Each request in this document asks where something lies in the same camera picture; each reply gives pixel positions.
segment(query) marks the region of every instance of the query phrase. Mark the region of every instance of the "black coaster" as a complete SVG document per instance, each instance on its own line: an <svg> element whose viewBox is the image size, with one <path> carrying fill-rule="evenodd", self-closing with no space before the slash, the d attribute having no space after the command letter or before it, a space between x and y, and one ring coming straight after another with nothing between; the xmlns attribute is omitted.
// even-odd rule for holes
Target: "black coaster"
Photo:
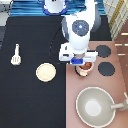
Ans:
<svg viewBox="0 0 128 128"><path fill-rule="evenodd" d="M103 76L112 76L115 72L115 68L110 62L101 62L98 70Z"/></svg>
<svg viewBox="0 0 128 128"><path fill-rule="evenodd" d="M106 45L97 46L96 51L98 52L98 56L103 58L108 57L111 54L111 49Z"/></svg>

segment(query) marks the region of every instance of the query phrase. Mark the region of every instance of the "black tabletop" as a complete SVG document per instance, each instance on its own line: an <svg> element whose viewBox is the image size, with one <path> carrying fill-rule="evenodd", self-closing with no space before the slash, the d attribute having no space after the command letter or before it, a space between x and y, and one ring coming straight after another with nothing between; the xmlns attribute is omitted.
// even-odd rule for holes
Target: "black tabletop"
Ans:
<svg viewBox="0 0 128 128"><path fill-rule="evenodd" d="M49 62L49 46L61 16L9 17L0 51L0 128L66 128L66 65L57 64L66 40L55 37L51 63L57 73L47 83L36 77L40 64ZM22 62L11 64L15 45Z"/></svg>

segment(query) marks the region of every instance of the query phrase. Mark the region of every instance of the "black cable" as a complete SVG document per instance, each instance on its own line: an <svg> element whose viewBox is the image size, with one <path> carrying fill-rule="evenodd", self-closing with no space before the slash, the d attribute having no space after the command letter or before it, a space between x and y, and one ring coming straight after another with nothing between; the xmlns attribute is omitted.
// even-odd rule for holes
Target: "black cable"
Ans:
<svg viewBox="0 0 128 128"><path fill-rule="evenodd" d="M84 7L79 12L83 11L84 9L86 9L86 6L85 5L84 5Z"/></svg>
<svg viewBox="0 0 128 128"><path fill-rule="evenodd" d="M10 4L9 4L9 10L11 10L12 8L11 8L11 4L12 4L12 2L13 2L13 0L10 2Z"/></svg>
<svg viewBox="0 0 128 128"><path fill-rule="evenodd" d="M57 33L61 30L61 28L62 28L62 27L60 27L60 28L56 31L55 35L54 35L53 38L52 38L51 44L50 44L50 49L49 49L49 61L50 61L50 62L51 62L52 44L53 44L53 41L54 41L54 39L55 39Z"/></svg>

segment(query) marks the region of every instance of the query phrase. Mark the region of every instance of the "pink tabletop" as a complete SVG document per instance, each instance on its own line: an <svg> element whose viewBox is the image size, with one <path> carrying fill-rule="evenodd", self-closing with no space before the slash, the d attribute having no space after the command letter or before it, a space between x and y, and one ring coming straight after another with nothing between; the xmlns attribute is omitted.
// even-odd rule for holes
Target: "pink tabletop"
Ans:
<svg viewBox="0 0 128 128"><path fill-rule="evenodd" d="M114 99L115 103L120 103L125 99L126 87L117 55L114 41L90 41L89 48L95 50L98 45L107 45L111 48L111 55L106 58L97 57L94 69L87 77L80 77L75 73L74 66L66 66L66 128L90 128L81 121L76 112L76 98L80 91L86 87L100 87L106 90ZM102 76L98 71L101 62L110 62L115 67L112 76ZM116 111L113 122L106 128L128 128L128 110Z"/></svg>

